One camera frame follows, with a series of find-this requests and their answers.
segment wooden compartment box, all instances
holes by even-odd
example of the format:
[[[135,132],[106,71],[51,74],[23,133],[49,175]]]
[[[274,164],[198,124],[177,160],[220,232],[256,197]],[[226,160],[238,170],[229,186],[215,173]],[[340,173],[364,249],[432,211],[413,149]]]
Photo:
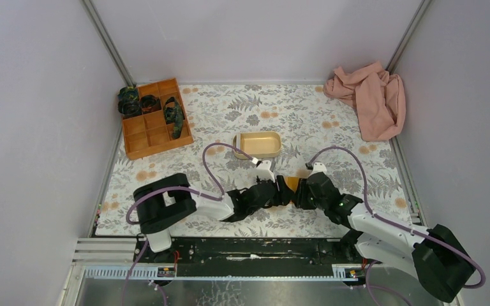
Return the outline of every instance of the wooden compartment box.
[[[138,159],[194,142],[179,87],[174,78],[140,86],[138,92],[140,98],[148,94],[160,98],[162,109],[166,101],[174,97],[183,110],[183,129],[181,130],[181,137],[172,139],[174,124],[166,124],[163,110],[123,119],[123,137],[128,158]]]

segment lavender wall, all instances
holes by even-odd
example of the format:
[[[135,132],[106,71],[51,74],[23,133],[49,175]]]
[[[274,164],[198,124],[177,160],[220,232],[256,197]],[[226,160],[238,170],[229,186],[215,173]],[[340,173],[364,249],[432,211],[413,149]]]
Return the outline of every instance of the lavender wall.
[[[324,83],[386,65],[420,0],[95,0],[137,82]]]
[[[397,72],[401,142],[427,220],[451,228],[486,271],[484,288],[463,290],[465,305],[490,305],[490,1],[435,1]]]
[[[96,206],[122,85],[80,1],[0,3],[0,305],[55,304]]]

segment floral mat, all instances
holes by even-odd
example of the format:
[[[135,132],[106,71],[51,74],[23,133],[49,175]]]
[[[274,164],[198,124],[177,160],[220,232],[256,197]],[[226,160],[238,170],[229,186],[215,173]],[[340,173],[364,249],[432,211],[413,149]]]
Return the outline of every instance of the floral mat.
[[[283,150],[274,158],[275,174],[306,177],[305,162],[320,149],[339,145],[352,150],[364,165],[368,196],[375,209],[410,222],[410,213],[389,142],[364,142],[354,109],[324,96],[315,85],[188,85],[181,86],[194,143],[142,159],[126,157],[119,144],[114,169],[95,235],[136,235],[139,226],[125,221],[133,191],[183,172],[206,191],[217,192],[202,166],[202,151],[212,142],[230,143],[240,132],[276,131]],[[324,152],[329,177],[341,193],[363,198],[363,181],[355,161],[339,150]],[[224,147],[207,152],[207,163],[225,190],[255,183],[251,164],[236,159]],[[299,210],[289,204],[259,210],[241,222],[225,223],[192,215],[170,228],[173,236],[187,237],[317,237],[344,235],[342,226],[329,221],[320,210]]]

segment cable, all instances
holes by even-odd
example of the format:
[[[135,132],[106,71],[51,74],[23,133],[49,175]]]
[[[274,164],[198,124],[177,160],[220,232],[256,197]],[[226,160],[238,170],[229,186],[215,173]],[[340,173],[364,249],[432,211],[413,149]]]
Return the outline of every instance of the cable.
[[[369,295],[371,296],[371,298],[373,299],[373,301],[375,302],[375,304],[377,304],[377,306],[381,306],[380,305],[380,302],[376,299],[375,295],[373,294],[373,291],[371,289],[379,289],[379,290],[384,290],[386,292],[389,292],[393,295],[397,295],[398,297],[400,297],[403,301],[405,301],[405,303],[408,305],[408,306],[412,306],[412,304],[410,303],[410,301],[404,297],[401,293],[398,293],[397,291],[391,289],[391,288],[388,288],[388,287],[383,287],[383,286],[375,286],[375,285],[370,285],[369,284],[369,276],[371,275],[371,267],[377,263],[378,261],[376,260],[373,260],[373,262],[371,262],[371,264],[369,265],[369,267],[367,268],[367,272],[365,272],[365,285],[366,285],[366,288],[367,288],[367,291],[369,292]]]
[[[155,288],[157,288],[157,290],[160,290],[162,293],[163,305],[168,306],[168,298],[166,297],[166,291],[164,291],[164,289],[162,289],[162,286],[159,286],[159,284],[155,284]]]
[[[140,224],[140,222],[138,222],[138,221],[132,221],[130,219],[130,215],[132,214],[132,211],[134,211],[134,209],[136,209],[138,207],[138,205],[139,204],[142,204],[145,200],[147,200],[147,199],[149,199],[149,198],[151,198],[153,196],[156,196],[157,194],[165,193],[165,192],[168,192],[168,191],[175,191],[175,190],[188,191],[190,193],[193,193],[195,195],[201,196],[201,197],[206,198],[208,200],[222,201],[223,200],[223,197],[225,195],[225,190],[224,190],[223,186],[221,185],[221,183],[213,175],[213,173],[211,173],[211,171],[207,167],[207,162],[205,161],[205,154],[207,153],[207,149],[209,149],[209,148],[211,148],[211,147],[213,147],[215,145],[222,145],[224,147],[228,147],[228,148],[231,148],[233,150],[236,150],[237,152],[245,155],[245,157],[247,157],[249,160],[252,160],[253,157],[250,156],[249,154],[243,152],[242,150],[234,147],[233,145],[229,145],[227,143],[214,142],[214,143],[212,143],[212,144],[210,144],[210,145],[208,145],[208,146],[205,147],[204,152],[202,153],[202,164],[204,165],[204,168],[207,171],[207,174],[209,174],[209,176],[215,182],[215,184],[217,185],[217,187],[219,187],[219,190],[221,191],[221,196],[220,197],[211,196],[209,194],[203,194],[200,191],[194,190],[194,189],[189,188],[189,187],[183,187],[183,186],[173,186],[173,187],[161,188],[161,189],[158,189],[158,190],[155,190],[155,191],[152,191],[152,192],[146,194],[145,196],[143,196],[140,199],[138,199],[138,201],[134,202],[134,204],[132,204],[132,206],[128,209],[128,211],[126,213],[126,216],[125,216],[126,222],[128,224],[131,224],[131,225]]]
[[[155,285],[155,291],[157,291],[157,290],[160,290],[161,291],[163,305],[164,306],[167,306],[168,305],[168,298],[166,297],[166,291],[164,291],[164,289],[162,289],[162,286],[160,286],[159,284],[155,283],[153,280],[150,280],[147,285],[148,286],[151,286],[151,284],[154,284]]]
[[[175,250],[174,251],[174,275],[177,276],[177,261],[179,260],[179,251]]]
[[[125,289],[126,289],[126,285],[128,283],[128,279],[130,278],[130,275],[132,275],[132,271],[134,270],[134,267],[136,266],[136,264],[140,261],[140,258],[142,258],[142,255],[144,255],[144,252],[145,250],[147,249],[147,246],[149,245],[149,241],[147,241],[147,239],[145,240],[145,243],[144,243],[144,247],[142,248],[142,250],[138,253],[138,256],[136,257],[136,260],[134,260],[134,262],[132,263],[132,266],[130,267],[130,269],[128,270],[127,272],[127,276],[125,277],[125,283],[123,284],[123,291],[121,293],[121,305],[124,306],[125,305]]]
[[[396,222],[393,222],[393,221],[388,220],[386,218],[383,218],[382,216],[380,216],[376,212],[374,212],[373,209],[371,208],[371,205],[369,205],[369,202],[367,200],[367,177],[365,175],[365,170],[363,168],[362,163],[359,161],[358,157],[354,153],[352,153],[352,151],[350,151],[350,150],[348,150],[346,148],[343,148],[343,147],[338,147],[336,145],[333,145],[331,147],[327,147],[327,148],[324,148],[324,149],[320,150],[318,153],[316,153],[315,156],[313,156],[313,158],[311,159],[311,161],[309,163],[310,164],[314,163],[315,162],[315,159],[322,152],[325,152],[325,151],[331,150],[331,149],[343,150],[346,153],[349,153],[354,158],[354,160],[356,160],[356,163],[358,164],[358,166],[360,168],[360,171],[362,172],[362,177],[363,177],[363,180],[364,180],[364,204],[365,204],[365,208],[367,209],[367,211],[373,217],[375,217],[378,220],[381,220],[382,222],[387,223],[387,224],[389,224],[391,226],[395,226],[395,227],[399,228],[400,230],[407,231],[407,232],[411,233],[412,235],[418,235],[418,236],[420,236],[420,237],[422,237],[424,239],[427,239],[427,240],[430,240],[430,241],[432,241],[432,242],[434,242],[436,244],[439,244],[439,245],[443,246],[444,248],[452,251],[456,255],[459,255],[460,257],[462,257],[463,259],[465,259],[467,262],[469,262],[472,266],[474,266],[476,268],[476,270],[478,270],[478,273],[480,274],[480,281],[478,283],[472,284],[472,285],[463,285],[464,288],[467,288],[467,289],[476,289],[476,288],[482,287],[486,283],[486,273],[484,272],[484,269],[482,269],[482,267],[480,265],[478,265],[478,263],[476,263],[476,261],[472,260],[472,258],[469,257],[468,255],[466,255],[465,253],[461,252],[460,250],[458,250],[455,247],[447,244],[444,241],[441,241],[439,239],[436,239],[434,237],[431,237],[431,236],[429,236],[427,234],[424,234],[424,233],[421,233],[419,231],[414,231],[411,228],[408,228],[406,226],[400,225],[399,223],[396,223]]]
[[[393,290],[391,288],[386,288],[386,287],[381,287],[381,286],[376,286],[376,285],[363,285],[363,286],[350,286],[350,287],[348,287],[348,286],[340,286],[340,287],[335,287],[334,289],[348,289],[348,290],[353,290],[353,289],[366,289],[366,288],[377,289],[377,290],[382,290],[382,291],[391,293],[391,294],[393,294],[395,296],[398,296],[403,301],[405,301],[405,303],[408,306],[412,306],[412,304],[410,303],[409,299],[405,298],[401,293],[398,293],[397,291],[395,291],[395,290]]]
[[[205,154],[207,153],[207,149],[209,149],[209,148],[211,148],[211,147],[213,147],[213,146],[215,146],[215,145],[223,145],[223,146],[225,146],[225,147],[228,147],[228,148],[234,149],[234,150],[236,150],[237,152],[239,152],[239,153],[241,153],[241,154],[245,155],[245,157],[246,157],[246,158],[248,158],[249,160],[252,160],[252,159],[253,159],[253,157],[252,157],[252,156],[250,156],[249,154],[247,154],[247,153],[243,152],[242,150],[240,150],[240,149],[238,149],[238,148],[234,147],[233,145],[229,145],[229,144],[227,144],[227,143],[214,142],[214,143],[212,143],[212,144],[210,144],[210,145],[207,145],[207,147],[206,147],[206,148],[204,148],[204,152],[202,153],[202,163],[204,164],[204,168],[205,168],[205,170],[207,171],[207,174],[209,174],[209,176],[211,177],[211,179],[212,179],[212,180],[215,182],[215,184],[217,185],[217,187],[219,187],[219,190],[221,191],[221,196],[220,196],[220,198],[215,198],[215,197],[212,197],[212,196],[209,196],[209,197],[208,197],[208,195],[206,195],[206,196],[205,196],[205,198],[210,199],[210,200],[214,200],[214,201],[222,201],[223,196],[225,195],[225,190],[224,190],[223,186],[221,185],[221,183],[219,183],[219,181],[218,181],[218,180],[215,178],[215,176],[213,175],[213,173],[211,173],[211,171],[210,171],[210,170],[209,170],[209,168],[207,167],[207,163],[205,162]]]

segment pink cloth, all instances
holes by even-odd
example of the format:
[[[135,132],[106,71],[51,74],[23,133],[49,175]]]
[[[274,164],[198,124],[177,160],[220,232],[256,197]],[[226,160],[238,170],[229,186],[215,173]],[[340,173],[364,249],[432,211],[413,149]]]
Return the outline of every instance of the pink cloth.
[[[389,75],[380,62],[346,74],[342,67],[324,85],[324,94],[357,109],[362,139],[388,140],[405,123],[405,91],[399,75]]]

